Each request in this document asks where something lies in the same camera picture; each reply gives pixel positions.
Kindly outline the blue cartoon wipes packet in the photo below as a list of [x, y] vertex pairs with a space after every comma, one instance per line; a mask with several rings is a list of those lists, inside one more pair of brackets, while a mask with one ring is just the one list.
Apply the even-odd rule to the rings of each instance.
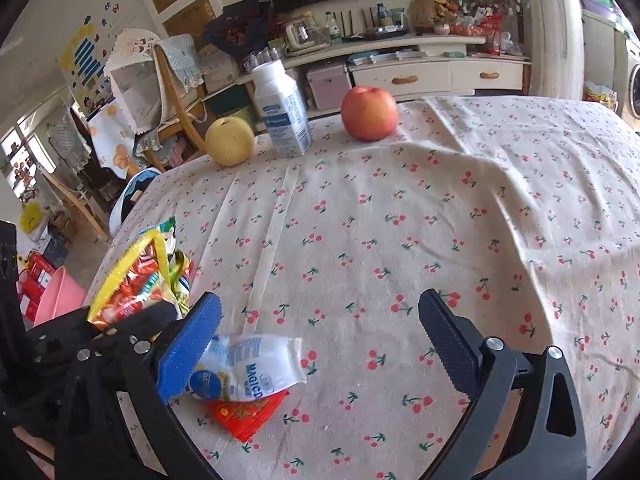
[[160, 222], [156, 226], [150, 226], [149, 228], [141, 231], [141, 234], [153, 230], [160, 232], [160, 235], [163, 237], [167, 258], [171, 259], [177, 249], [176, 226], [176, 218], [169, 217], [167, 220]]

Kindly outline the yellow red snack bag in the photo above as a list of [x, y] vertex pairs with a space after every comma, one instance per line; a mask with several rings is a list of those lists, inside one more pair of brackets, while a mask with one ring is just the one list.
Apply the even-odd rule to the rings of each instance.
[[107, 276], [89, 306], [87, 320], [101, 330], [166, 301], [178, 318], [190, 310], [193, 262], [178, 248], [167, 258], [158, 231], [140, 234]]

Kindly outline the dark flower bouquet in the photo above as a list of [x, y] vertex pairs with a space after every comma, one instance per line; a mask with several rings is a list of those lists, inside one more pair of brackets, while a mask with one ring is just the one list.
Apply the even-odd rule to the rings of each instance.
[[267, 45], [271, 14], [270, 1], [241, 0], [229, 4], [219, 18], [204, 26], [203, 38], [241, 62]]

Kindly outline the white Magicday yogurt pouch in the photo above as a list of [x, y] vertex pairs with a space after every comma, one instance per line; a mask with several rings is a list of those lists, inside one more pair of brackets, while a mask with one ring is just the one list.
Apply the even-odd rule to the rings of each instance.
[[253, 402], [306, 382], [302, 340], [277, 335], [220, 335], [205, 348], [186, 391], [206, 401]]

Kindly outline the pink storage box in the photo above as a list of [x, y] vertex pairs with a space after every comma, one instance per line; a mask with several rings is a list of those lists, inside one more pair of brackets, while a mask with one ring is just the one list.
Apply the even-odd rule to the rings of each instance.
[[345, 62], [311, 67], [306, 73], [306, 78], [317, 110], [340, 107], [352, 88]]

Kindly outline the white washing machine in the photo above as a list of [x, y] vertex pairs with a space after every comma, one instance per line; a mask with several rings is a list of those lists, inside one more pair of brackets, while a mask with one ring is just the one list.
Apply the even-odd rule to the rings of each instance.
[[628, 77], [625, 94], [624, 113], [626, 122], [639, 127], [639, 53], [628, 51]]

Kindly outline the red apple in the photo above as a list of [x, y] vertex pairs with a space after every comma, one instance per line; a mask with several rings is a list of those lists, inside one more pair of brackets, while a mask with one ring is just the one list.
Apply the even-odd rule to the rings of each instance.
[[399, 112], [395, 99], [387, 90], [357, 86], [344, 96], [341, 118], [353, 138], [376, 142], [386, 139], [396, 130]]

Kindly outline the dining table orange print cloth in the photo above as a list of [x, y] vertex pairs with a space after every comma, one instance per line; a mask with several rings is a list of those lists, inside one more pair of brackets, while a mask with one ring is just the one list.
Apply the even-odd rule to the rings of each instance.
[[122, 180], [140, 168], [134, 159], [134, 133], [116, 100], [102, 106], [89, 122], [93, 151], [101, 168]]

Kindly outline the electric kettle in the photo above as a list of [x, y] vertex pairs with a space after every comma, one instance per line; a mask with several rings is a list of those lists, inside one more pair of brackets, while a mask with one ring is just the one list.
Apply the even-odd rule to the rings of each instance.
[[286, 24], [284, 31], [290, 55], [322, 49], [328, 45], [318, 32], [316, 22], [310, 16], [290, 21]]

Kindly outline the pink plastic bucket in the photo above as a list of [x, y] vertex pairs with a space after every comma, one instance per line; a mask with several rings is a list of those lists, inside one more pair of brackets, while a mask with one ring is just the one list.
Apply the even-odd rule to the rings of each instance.
[[86, 290], [60, 266], [44, 290], [35, 316], [35, 326], [73, 312], [84, 306]]

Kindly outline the light wooden chair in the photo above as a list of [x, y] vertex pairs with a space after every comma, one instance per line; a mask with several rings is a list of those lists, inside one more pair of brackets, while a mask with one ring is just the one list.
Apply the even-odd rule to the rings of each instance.
[[85, 222], [88, 223], [93, 232], [96, 233], [98, 239], [103, 240], [104, 242], [108, 242], [110, 240], [110, 236], [105, 231], [104, 226], [100, 222], [100, 220], [93, 214], [88, 200], [86, 200], [85, 197], [81, 194], [72, 191], [60, 180], [58, 180], [58, 178], [56, 178], [53, 174], [47, 172], [47, 169], [44, 168], [41, 164], [38, 164], [38, 170], [42, 173], [46, 181], [53, 186], [55, 192], [57, 192], [58, 195], [61, 195], [64, 200], [67, 200], [75, 208], [78, 214], [80, 214], [81, 218], [83, 218]]

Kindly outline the red gift boxes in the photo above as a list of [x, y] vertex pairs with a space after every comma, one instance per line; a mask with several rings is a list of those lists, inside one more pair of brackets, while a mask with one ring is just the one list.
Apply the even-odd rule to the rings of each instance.
[[30, 252], [26, 260], [26, 266], [18, 274], [18, 299], [23, 315], [30, 322], [35, 321], [41, 297], [49, 285], [55, 272], [55, 267], [39, 252]]

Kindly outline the yellow pear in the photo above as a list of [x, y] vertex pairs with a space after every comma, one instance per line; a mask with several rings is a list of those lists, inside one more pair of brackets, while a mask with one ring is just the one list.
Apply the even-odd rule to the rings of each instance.
[[254, 148], [253, 129], [242, 118], [219, 118], [206, 131], [205, 151], [219, 166], [241, 165], [253, 156]]

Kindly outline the white curtain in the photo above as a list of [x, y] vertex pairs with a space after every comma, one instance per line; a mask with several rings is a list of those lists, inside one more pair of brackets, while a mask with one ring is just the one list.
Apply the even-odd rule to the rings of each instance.
[[579, 0], [523, 0], [525, 51], [532, 61], [529, 93], [580, 100], [584, 32]]

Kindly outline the red gold candy packet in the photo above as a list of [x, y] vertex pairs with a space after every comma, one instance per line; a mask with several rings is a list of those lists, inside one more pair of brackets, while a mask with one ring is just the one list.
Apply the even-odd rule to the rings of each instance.
[[288, 390], [252, 402], [207, 401], [213, 419], [235, 440], [247, 443], [277, 411]]

